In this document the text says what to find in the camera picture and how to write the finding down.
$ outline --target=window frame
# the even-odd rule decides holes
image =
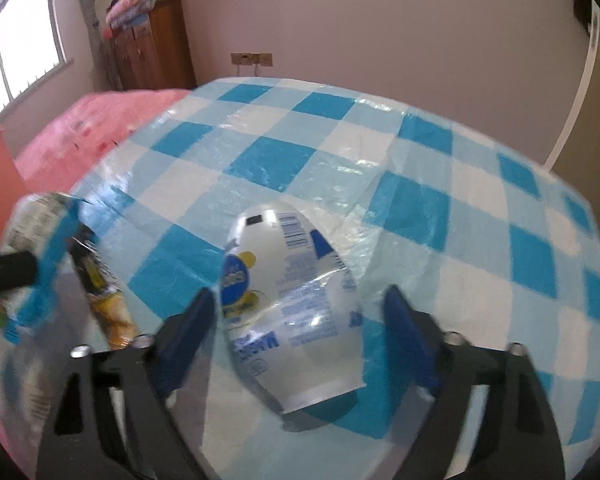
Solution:
[[[60,35],[58,33],[58,21],[56,20],[56,13],[54,12],[54,1],[46,0],[46,4],[49,10],[49,21],[51,23],[51,33],[54,37],[54,44],[56,46],[56,52],[58,53],[58,64],[56,64],[53,68],[45,72],[42,76],[33,81],[29,86],[27,86],[22,92],[20,92],[16,97],[11,93],[11,88],[9,86],[9,82],[7,81],[7,76],[4,71],[4,65],[2,63],[2,54],[0,53],[0,73],[2,74],[2,82],[4,84],[4,88],[7,91],[7,96],[9,98],[9,102],[4,105],[4,108],[0,110],[0,118],[4,116],[4,114],[10,110],[14,104],[19,102],[21,99],[25,98],[30,94],[32,90],[37,88],[41,83],[45,82],[49,77],[57,72],[60,72],[64,67],[70,64],[70,60],[67,60],[64,56],[64,51],[62,50],[62,44],[60,43]]]

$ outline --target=bed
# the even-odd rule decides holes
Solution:
[[[171,413],[221,478],[392,477],[430,404],[392,359],[378,307],[391,283],[478,346],[524,343],[568,478],[582,467],[600,441],[600,233],[577,192],[470,128],[362,92],[228,78],[164,94],[162,111],[142,109],[142,127],[138,103],[159,99],[120,101],[122,128],[110,130],[111,98],[78,102],[16,164],[31,190],[87,201],[83,220],[141,332],[216,284],[228,227],[251,205],[298,208],[358,282],[367,386],[344,412],[328,404],[280,419],[235,376],[221,325],[209,337]],[[64,294],[83,308],[79,292]],[[83,328],[67,345],[104,349]],[[467,464],[484,396],[450,473]]]

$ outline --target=plastic table cover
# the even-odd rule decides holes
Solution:
[[[354,273],[364,381],[271,412],[237,377],[220,325],[172,409],[224,479],[389,479],[430,400],[387,337],[392,283],[475,345],[521,342],[549,396],[568,478],[600,410],[600,234],[587,202],[465,126],[389,99],[286,79],[207,84],[136,131],[74,189],[141,332],[215,286],[228,229],[250,206],[298,208]],[[93,332],[92,342],[104,349]],[[449,473],[466,466],[476,388]]]

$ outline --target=blue logo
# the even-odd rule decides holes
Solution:
[[[350,315],[350,318],[349,318],[349,326],[350,327],[362,325],[362,314],[360,314],[359,312],[356,312],[355,310],[352,310],[349,313],[349,315]]]
[[[224,260],[220,287],[222,306],[234,304],[247,292],[249,288],[249,270],[238,256],[229,254]]]
[[[278,348],[280,346],[278,338],[276,338],[276,333],[273,331],[262,334],[253,341],[251,341],[251,335],[247,334],[244,337],[234,339],[232,343],[234,344],[234,352],[238,355],[241,362],[246,361],[260,352]]]

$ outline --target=door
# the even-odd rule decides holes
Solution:
[[[155,49],[149,20],[134,27],[136,37],[136,49],[142,69],[142,81],[144,88],[157,90],[165,88],[164,77],[160,68],[160,60]]]
[[[149,12],[149,20],[164,88],[195,88],[196,77],[191,63],[182,0],[157,2]]]
[[[121,32],[111,40],[111,49],[118,67],[118,75],[120,76],[122,88],[125,90],[139,88],[138,78],[134,73],[130,56],[134,51],[133,47],[134,38],[131,30]]]
[[[545,167],[589,200],[600,227],[600,9],[593,4],[591,42],[576,99]]]

